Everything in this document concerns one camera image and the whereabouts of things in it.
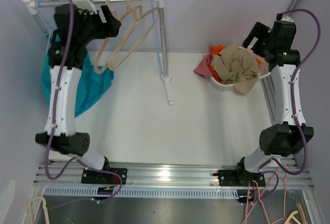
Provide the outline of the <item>orange t shirt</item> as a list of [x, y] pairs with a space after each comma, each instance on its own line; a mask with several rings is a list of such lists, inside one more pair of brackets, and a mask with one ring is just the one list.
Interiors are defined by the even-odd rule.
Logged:
[[221, 52], [223, 49], [226, 49], [226, 47], [223, 46], [223, 45], [211, 46], [211, 48], [210, 48], [210, 53], [211, 53], [211, 55], [212, 55], [212, 58], [213, 58], [214, 56], [220, 56], [220, 52]]

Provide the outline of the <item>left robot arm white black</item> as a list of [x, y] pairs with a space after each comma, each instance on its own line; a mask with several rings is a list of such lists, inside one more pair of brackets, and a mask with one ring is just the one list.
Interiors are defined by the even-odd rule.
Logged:
[[116, 37], [121, 22], [107, 5], [100, 12], [92, 12], [69, 4], [55, 9], [57, 28], [53, 31], [48, 50], [51, 96], [48, 119], [42, 133], [35, 136], [36, 143], [79, 159], [94, 168], [93, 178], [99, 183], [110, 180], [111, 170], [105, 167], [106, 158], [90, 148], [90, 136], [76, 131], [75, 103], [78, 83], [88, 54], [86, 46], [94, 39]]

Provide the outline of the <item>beige t shirt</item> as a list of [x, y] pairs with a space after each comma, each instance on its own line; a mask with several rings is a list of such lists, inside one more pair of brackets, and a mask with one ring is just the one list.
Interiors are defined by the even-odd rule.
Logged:
[[214, 56], [211, 67], [217, 73], [221, 84], [232, 84], [243, 95], [248, 94], [259, 78], [259, 63], [249, 51], [233, 45]]

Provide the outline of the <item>teal t shirt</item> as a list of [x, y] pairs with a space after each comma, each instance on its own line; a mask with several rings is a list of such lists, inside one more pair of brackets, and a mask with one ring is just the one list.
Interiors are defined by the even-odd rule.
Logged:
[[[97, 74], [91, 64], [90, 55], [85, 57], [77, 88], [75, 117], [80, 116], [98, 102], [111, 87], [113, 78], [114, 72], [108, 68], [102, 74]], [[44, 58], [40, 82], [43, 96], [46, 102], [50, 103], [51, 75], [48, 56]]]

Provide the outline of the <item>light blue wire hanger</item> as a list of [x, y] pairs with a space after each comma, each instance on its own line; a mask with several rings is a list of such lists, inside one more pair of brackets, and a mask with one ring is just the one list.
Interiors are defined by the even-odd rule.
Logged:
[[160, 44], [159, 44], [159, 39], [158, 39], [158, 32], [157, 32], [157, 19], [156, 19], [156, 13], [155, 13], [155, 8], [153, 5], [153, 0], [151, 0], [151, 11], [152, 11], [152, 19], [153, 19], [153, 30], [154, 30], [154, 37], [155, 37], [155, 42], [156, 42], [156, 56], [157, 56], [157, 62], [158, 62], [158, 70], [159, 70], [159, 75], [162, 75], [162, 65], [161, 65], [161, 58], [160, 58]]

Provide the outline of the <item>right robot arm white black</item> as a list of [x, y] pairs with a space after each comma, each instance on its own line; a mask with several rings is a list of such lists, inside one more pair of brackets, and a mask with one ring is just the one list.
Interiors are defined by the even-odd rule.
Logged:
[[271, 127], [259, 136], [259, 147], [237, 164], [235, 180], [247, 185], [253, 176], [261, 175], [261, 169], [270, 162], [279, 164], [280, 158], [297, 154], [306, 149], [314, 135], [313, 127], [306, 125], [299, 93], [300, 53], [291, 49], [296, 34], [292, 18], [277, 18], [270, 28], [256, 22], [242, 47], [248, 48], [268, 63], [275, 90], [275, 116]]

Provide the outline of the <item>pink t shirt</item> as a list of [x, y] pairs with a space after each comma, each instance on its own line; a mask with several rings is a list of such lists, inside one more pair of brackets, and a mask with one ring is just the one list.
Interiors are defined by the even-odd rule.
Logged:
[[213, 45], [208, 47], [208, 54], [204, 56], [198, 66], [194, 69], [194, 72], [204, 78], [213, 77], [213, 72], [210, 69], [210, 65], [213, 59]]

